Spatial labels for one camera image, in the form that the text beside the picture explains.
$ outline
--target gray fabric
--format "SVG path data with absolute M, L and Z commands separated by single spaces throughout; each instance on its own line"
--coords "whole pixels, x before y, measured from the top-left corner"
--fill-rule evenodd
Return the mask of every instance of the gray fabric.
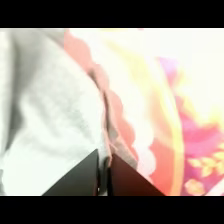
M 91 78 L 63 50 L 63 32 L 0 30 L 0 169 L 6 195 L 42 195 L 96 148 L 101 170 L 107 164 L 103 102 Z

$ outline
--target gray cloth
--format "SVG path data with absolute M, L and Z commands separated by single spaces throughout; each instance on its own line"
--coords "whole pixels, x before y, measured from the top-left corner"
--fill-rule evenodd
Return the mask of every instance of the gray cloth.
M 97 86 L 64 29 L 0 29 L 0 169 L 6 195 L 42 195 L 93 150 L 110 151 Z

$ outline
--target patterned cloth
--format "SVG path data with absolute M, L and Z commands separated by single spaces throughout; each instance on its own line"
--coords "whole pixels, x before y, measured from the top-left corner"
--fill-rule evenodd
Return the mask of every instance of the patterned cloth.
M 140 174 L 166 195 L 222 195 L 223 30 L 187 30 L 69 29 L 64 48 L 100 89 Z

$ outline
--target colorful fabric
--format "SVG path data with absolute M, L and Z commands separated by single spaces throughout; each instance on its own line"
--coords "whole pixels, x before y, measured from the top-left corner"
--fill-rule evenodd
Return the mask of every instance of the colorful fabric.
M 207 42 L 206 30 L 171 31 L 69 29 L 64 48 L 106 97 L 140 174 L 166 195 L 222 195 L 223 30 Z

